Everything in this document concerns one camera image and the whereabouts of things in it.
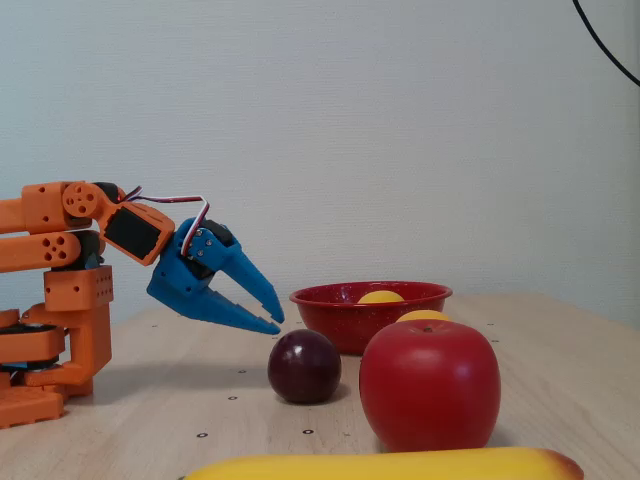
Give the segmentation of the blue gripper body with servo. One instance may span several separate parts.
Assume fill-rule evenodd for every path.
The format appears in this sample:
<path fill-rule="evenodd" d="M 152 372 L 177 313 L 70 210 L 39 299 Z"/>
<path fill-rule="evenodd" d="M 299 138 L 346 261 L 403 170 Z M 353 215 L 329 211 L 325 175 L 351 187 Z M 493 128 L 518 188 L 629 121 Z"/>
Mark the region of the blue gripper body with servo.
<path fill-rule="evenodd" d="M 220 268 L 218 260 L 213 266 L 206 264 L 210 247 L 233 245 L 233 235 L 221 224 L 204 220 L 194 240 L 203 240 L 195 256 L 183 256 L 181 247 L 191 226 L 185 220 L 172 235 L 154 269 L 147 293 L 181 316 L 200 321 L 232 321 L 233 304 L 213 291 L 209 284 Z"/>

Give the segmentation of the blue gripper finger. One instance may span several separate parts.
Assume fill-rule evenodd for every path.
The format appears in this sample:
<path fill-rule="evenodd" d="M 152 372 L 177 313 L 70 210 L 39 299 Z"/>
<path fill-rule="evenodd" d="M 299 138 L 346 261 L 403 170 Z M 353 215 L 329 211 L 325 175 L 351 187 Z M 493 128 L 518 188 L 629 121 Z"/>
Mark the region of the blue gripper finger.
<path fill-rule="evenodd" d="M 276 335 L 281 331 L 282 307 L 275 295 L 270 295 L 263 304 L 271 320 L 256 316 L 211 290 L 199 296 L 199 308 L 199 319 L 202 321 L 267 335 Z"/>
<path fill-rule="evenodd" d="M 273 285 L 246 256 L 226 227 L 200 227 L 191 240 L 189 253 L 212 271 L 222 271 L 254 299 L 270 317 L 282 324 L 285 315 Z"/>

